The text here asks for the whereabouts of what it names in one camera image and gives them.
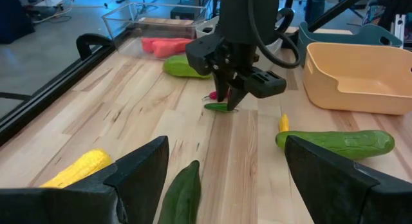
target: wood grain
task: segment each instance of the wood grain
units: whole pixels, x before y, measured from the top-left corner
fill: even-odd
[[[293,60],[290,50],[279,56]],[[191,161],[201,163],[198,223],[313,223],[276,147],[283,113],[291,130],[388,131],[395,150],[360,162],[412,182],[411,113],[321,109],[306,96],[302,68],[273,65],[267,69],[288,82],[283,94],[248,95],[237,113],[215,113],[204,110],[201,100],[214,91],[212,80],[172,77],[162,72],[162,63],[109,56],[0,149],[0,186],[36,187],[90,149],[104,149],[115,160],[167,135],[171,155],[164,192]]]

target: yellow corn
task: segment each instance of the yellow corn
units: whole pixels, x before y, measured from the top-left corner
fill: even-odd
[[[111,164],[110,156],[101,149],[86,152],[67,169],[40,187],[65,188]]]
[[[279,120],[279,132],[289,131],[289,119],[286,114],[283,114]]]

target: teal bin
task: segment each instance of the teal bin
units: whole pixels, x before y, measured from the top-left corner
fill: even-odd
[[[374,25],[364,25],[358,34],[329,34],[329,33],[312,33],[308,30],[308,23],[302,22],[299,25],[299,38],[297,48],[301,54],[301,65],[304,65],[306,59],[306,48],[313,42],[330,42],[342,44],[367,44],[367,45],[386,45],[382,41],[389,41],[390,46],[401,47],[402,41],[395,37],[386,29]]]

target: concrete floor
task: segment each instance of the concrete floor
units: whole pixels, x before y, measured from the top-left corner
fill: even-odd
[[[111,0],[75,0],[74,6],[101,6]],[[304,3],[299,5],[295,0],[293,9],[295,18],[292,26],[297,26],[304,20]],[[156,3],[177,4],[179,0],[157,0]],[[337,0],[328,0],[326,9],[331,8]],[[24,36],[12,44],[0,44],[0,92],[32,95],[48,81],[66,69],[80,56],[75,40],[84,33],[99,33],[109,35],[102,20],[102,15],[112,9],[125,5],[109,4],[109,8],[79,8],[73,9],[66,15],[71,19],[63,23],[43,22],[35,26],[35,33]],[[345,29],[357,32],[361,19],[347,10],[323,28]],[[0,99],[0,117],[20,104],[20,100]]]

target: light wood tabletop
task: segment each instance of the light wood tabletop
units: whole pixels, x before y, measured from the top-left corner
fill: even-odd
[[[293,60],[290,50],[280,55]],[[90,149],[104,149],[115,160],[167,135],[164,190],[181,169],[200,161],[197,223],[312,223],[275,143],[283,113],[291,130],[391,133],[392,152],[360,163],[412,182],[411,113],[318,108],[306,96],[301,67],[273,64],[270,70],[288,82],[284,93],[264,99],[248,95],[238,112],[215,113],[202,102],[214,91],[213,80],[176,78],[163,73],[162,64],[110,55],[0,148],[0,187],[37,187]]]

